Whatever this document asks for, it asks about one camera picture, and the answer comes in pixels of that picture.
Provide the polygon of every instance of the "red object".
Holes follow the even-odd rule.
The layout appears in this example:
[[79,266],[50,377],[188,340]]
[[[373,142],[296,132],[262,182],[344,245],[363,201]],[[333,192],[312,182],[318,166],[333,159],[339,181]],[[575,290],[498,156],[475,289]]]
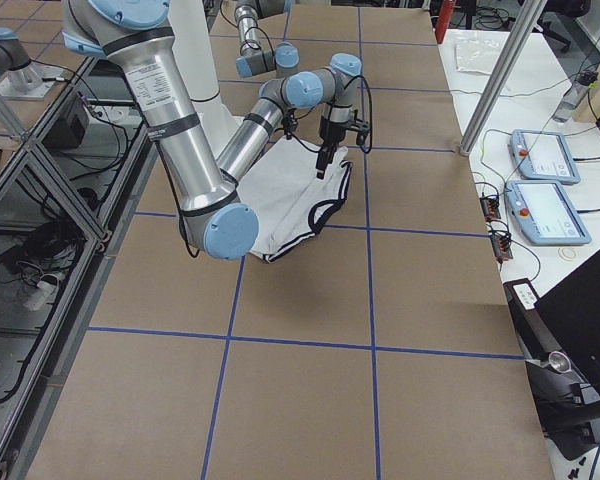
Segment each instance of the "red object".
[[440,16],[436,22],[436,40],[440,45],[444,40],[444,35],[447,33],[449,23],[451,22],[451,15],[453,10],[456,8],[456,0],[445,0],[440,8]]

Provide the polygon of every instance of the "white towel with black stripe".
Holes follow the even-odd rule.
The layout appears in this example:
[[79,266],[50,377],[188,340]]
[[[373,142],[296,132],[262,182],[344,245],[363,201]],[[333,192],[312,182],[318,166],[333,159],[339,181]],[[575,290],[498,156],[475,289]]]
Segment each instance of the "white towel with black stripe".
[[316,178],[316,154],[296,140],[279,140],[256,162],[238,186],[240,200],[256,212],[260,224],[253,255],[273,262],[320,233],[347,199],[352,167],[347,152],[338,149],[323,180]]

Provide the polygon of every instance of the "white label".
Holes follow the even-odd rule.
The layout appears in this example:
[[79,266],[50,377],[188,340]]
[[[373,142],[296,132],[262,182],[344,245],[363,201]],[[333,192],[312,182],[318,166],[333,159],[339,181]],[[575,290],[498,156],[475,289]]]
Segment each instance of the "white label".
[[578,238],[580,233],[556,187],[550,183],[522,183],[520,193],[543,238]]
[[525,310],[533,310],[535,308],[534,305],[538,301],[538,298],[533,294],[529,285],[521,283],[514,285],[513,289],[518,294],[518,298]]
[[558,177],[571,175],[556,135],[537,135],[535,133],[525,133],[523,135],[535,173]]
[[152,63],[127,73],[127,80],[143,111],[176,100],[169,76],[159,63]]

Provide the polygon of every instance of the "computer monitor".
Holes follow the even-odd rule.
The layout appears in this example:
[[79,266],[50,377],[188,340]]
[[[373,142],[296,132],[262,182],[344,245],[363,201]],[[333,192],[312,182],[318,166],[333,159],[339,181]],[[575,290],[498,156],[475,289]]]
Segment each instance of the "computer monitor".
[[563,350],[600,394],[600,250],[535,305]]

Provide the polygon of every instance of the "white desk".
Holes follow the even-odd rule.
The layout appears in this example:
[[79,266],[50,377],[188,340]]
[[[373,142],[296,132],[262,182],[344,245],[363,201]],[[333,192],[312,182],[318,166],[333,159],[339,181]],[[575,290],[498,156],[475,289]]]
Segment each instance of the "white desk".
[[[466,92],[482,92],[487,84],[487,75],[458,72],[456,69],[455,45],[459,40],[487,39],[504,45],[507,32],[462,31],[449,30],[445,42],[440,46],[440,55],[444,64],[449,88]],[[484,145],[483,162],[507,178],[514,170],[515,165],[510,158],[507,144],[509,137],[497,132],[485,133],[489,129],[498,129],[511,132],[516,128],[556,131],[564,134],[581,132],[593,127],[593,124],[575,123],[568,121],[558,124],[547,120],[555,111],[560,98],[567,90],[569,82],[560,64],[541,34],[532,34],[520,58],[518,59],[511,76],[502,92],[502,95],[530,93],[544,87],[549,87],[564,80],[550,90],[539,92],[533,96],[500,98],[479,137],[476,146],[470,155],[471,167],[474,172],[480,172],[486,181],[493,183],[502,191],[502,180],[480,164],[482,145]],[[453,92],[454,107],[458,123],[464,132],[471,118],[480,95]],[[569,149],[574,157],[600,156],[600,133],[597,129],[567,137]],[[572,203],[578,209],[600,207],[600,163],[580,162],[578,170],[582,181],[578,185],[566,187]],[[514,174],[511,179],[520,178]],[[582,215],[585,226],[589,230],[593,241],[589,245],[580,247],[538,247],[529,244],[523,237],[514,219],[509,218],[507,223],[513,233],[513,238],[533,250],[542,262],[542,270],[533,282],[540,295],[544,295],[565,276],[571,273],[578,265],[600,249],[600,213]],[[501,271],[502,281],[535,275],[537,270],[536,260],[517,245],[512,246],[514,259],[505,262]],[[571,469],[580,468],[580,478],[588,478],[589,468],[594,452],[590,452],[584,467],[576,461],[569,462],[562,457],[553,442],[548,441],[548,451],[556,478],[565,478]],[[596,468],[596,480],[600,480],[600,460]]]

